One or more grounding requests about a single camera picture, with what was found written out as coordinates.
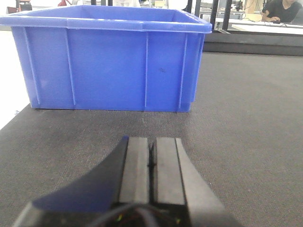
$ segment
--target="wire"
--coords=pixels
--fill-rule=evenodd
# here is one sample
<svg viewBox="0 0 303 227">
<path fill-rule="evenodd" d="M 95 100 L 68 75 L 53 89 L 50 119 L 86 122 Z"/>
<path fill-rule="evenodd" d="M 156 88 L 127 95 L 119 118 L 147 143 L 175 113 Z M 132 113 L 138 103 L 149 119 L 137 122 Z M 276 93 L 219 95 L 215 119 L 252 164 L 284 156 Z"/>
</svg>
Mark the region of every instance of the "wire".
<svg viewBox="0 0 303 227">
<path fill-rule="evenodd" d="M 94 220 L 92 223 L 87 225 L 87 227 L 99 227 L 111 220 L 114 220 L 117 217 L 120 217 L 122 214 L 127 212 L 135 212 L 138 214 L 144 221 L 146 227 L 159 227 L 154 215 L 165 219 L 167 222 L 176 223 L 175 220 L 167 215 L 159 212 L 155 207 L 146 205 L 146 204 L 126 204 L 120 207 L 117 207 L 109 212 L 101 215 L 99 218 Z"/>
<path fill-rule="evenodd" d="M 282 26 L 285 26 L 285 27 L 287 27 L 287 25 L 286 25 L 286 23 L 283 23 L 281 26 L 279 26 L 279 27 L 282 27 Z"/>
</svg>

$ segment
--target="plastic bin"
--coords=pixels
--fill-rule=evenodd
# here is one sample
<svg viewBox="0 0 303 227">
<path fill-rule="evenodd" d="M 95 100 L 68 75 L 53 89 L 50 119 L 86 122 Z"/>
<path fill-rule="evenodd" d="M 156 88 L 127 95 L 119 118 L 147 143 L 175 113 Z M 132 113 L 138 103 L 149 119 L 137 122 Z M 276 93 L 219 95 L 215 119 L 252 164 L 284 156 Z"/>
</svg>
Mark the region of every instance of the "plastic bin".
<svg viewBox="0 0 303 227">
<path fill-rule="evenodd" d="M 187 112 L 211 24 L 170 9 L 72 6 L 0 17 L 32 108 Z"/>
</svg>

